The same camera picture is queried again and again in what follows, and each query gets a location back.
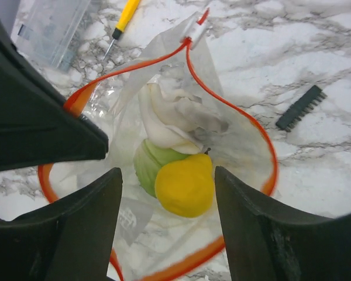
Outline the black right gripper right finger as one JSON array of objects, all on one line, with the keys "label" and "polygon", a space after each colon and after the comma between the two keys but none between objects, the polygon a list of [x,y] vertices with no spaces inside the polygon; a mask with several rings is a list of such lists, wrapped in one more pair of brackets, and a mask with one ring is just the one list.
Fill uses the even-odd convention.
[{"label": "black right gripper right finger", "polygon": [[215,185],[232,280],[351,280],[351,213],[292,208],[223,167]]}]

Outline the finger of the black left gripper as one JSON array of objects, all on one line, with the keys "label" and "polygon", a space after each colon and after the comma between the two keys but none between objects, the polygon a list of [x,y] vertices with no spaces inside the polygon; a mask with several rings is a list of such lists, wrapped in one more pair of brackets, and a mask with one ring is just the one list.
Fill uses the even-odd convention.
[{"label": "finger of the black left gripper", "polygon": [[0,21],[0,172],[55,162],[98,160],[108,137],[16,50]]}]

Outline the white toy mushroom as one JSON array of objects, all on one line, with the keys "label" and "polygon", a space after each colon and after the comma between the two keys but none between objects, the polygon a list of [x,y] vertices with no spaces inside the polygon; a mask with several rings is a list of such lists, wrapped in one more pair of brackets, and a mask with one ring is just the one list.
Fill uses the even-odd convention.
[{"label": "white toy mushroom", "polygon": [[192,135],[201,128],[224,133],[226,119],[202,103],[202,98],[183,89],[163,94],[157,83],[145,84],[138,92],[139,108],[147,137],[160,148],[194,155],[204,144]]}]

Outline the green toy cabbage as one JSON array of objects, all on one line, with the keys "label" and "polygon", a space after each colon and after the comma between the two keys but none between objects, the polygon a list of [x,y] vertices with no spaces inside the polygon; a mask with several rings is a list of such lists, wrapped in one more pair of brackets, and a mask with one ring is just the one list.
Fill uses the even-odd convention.
[{"label": "green toy cabbage", "polygon": [[187,154],[176,152],[171,148],[160,148],[148,139],[145,139],[137,147],[133,158],[135,173],[141,187],[150,196],[156,198],[154,184],[159,170],[177,160],[184,160]]}]

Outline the clear zip bag orange zipper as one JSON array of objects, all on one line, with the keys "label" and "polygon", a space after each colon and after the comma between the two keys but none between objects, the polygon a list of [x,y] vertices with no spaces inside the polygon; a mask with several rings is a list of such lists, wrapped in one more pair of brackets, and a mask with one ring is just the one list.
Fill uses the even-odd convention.
[{"label": "clear zip bag orange zipper", "polygon": [[208,26],[207,13],[193,14],[66,101],[107,133],[104,159],[38,168],[51,203],[120,168],[110,248],[119,280],[176,280],[224,249],[218,166],[265,195],[275,189],[274,146],[255,118],[222,96]]}]

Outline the yellow toy pear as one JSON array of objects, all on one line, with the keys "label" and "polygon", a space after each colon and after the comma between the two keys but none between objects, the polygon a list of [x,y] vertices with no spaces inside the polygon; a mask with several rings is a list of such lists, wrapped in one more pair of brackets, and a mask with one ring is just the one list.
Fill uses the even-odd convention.
[{"label": "yellow toy pear", "polygon": [[161,206],[185,218],[206,213],[213,202],[215,183],[209,155],[199,153],[163,166],[154,190]]}]

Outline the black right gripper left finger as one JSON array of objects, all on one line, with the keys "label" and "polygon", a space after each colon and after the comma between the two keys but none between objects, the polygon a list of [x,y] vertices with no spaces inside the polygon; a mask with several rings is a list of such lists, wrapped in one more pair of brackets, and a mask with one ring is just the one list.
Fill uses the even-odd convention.
[{"label": "black right gripper left finger", "polygon": [[113,168],[54,203],[0,219],[0,280],[108,280],[121,195]]}]

